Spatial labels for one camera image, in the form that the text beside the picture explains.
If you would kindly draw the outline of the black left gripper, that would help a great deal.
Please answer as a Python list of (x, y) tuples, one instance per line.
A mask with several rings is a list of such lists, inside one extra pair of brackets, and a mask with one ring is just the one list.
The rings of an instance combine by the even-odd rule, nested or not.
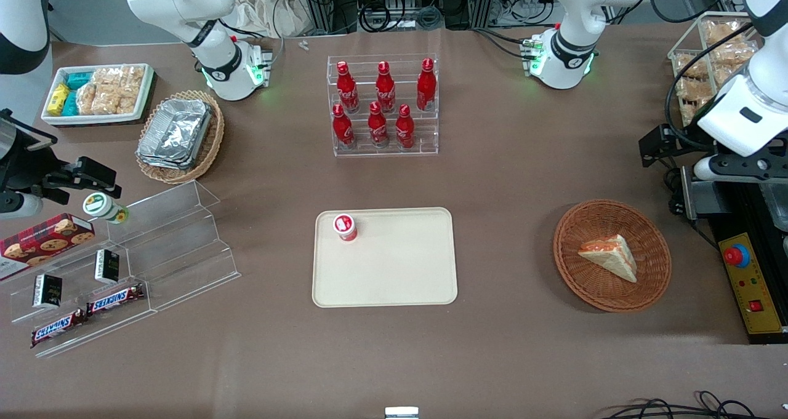
[(639, 153), (642, 166), (651, 166), (657, 162), (668, 164), (668, 161), (677, 156), (699, 152), (697, 147), (684, 144), (670, 130), (667, 124), (653, 128), (639, 139)]

